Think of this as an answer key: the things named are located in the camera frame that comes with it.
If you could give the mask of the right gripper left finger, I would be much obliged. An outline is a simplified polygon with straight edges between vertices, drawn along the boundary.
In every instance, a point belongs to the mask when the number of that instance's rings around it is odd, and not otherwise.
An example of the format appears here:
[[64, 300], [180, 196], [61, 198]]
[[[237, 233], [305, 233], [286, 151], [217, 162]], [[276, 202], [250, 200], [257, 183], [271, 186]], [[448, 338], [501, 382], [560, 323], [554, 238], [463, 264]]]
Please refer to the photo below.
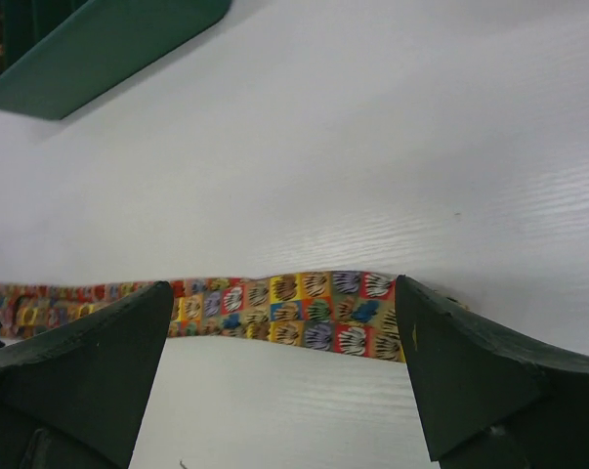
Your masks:
[[172, 308], [170, 283], [158, 281], [82, 319], [0, 342], [0, 468], [128, 467]]

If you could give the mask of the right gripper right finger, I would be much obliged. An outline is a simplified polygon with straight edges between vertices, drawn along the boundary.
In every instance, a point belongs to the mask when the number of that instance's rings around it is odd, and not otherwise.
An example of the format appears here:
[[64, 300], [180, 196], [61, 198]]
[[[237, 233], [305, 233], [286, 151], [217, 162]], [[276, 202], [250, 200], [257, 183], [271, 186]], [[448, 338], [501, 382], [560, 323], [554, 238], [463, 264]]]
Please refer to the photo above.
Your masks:
[[589, 356], [396, 281], [400, 341], [442, 468], [589, 468]]

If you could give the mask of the colourful squares patterned tie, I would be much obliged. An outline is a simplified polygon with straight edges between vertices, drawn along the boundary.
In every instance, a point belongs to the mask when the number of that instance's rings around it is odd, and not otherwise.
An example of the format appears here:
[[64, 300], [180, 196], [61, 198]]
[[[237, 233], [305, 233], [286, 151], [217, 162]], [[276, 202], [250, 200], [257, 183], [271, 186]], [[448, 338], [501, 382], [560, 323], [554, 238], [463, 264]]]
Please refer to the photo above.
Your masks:
[[[173, 279], [169, 336], [222, 335], [404, 362], [396, 278], [307, 271], [263, 278]], [[28, 338], [94, 313], [145, 287], [0, 283], [1, 334]]]

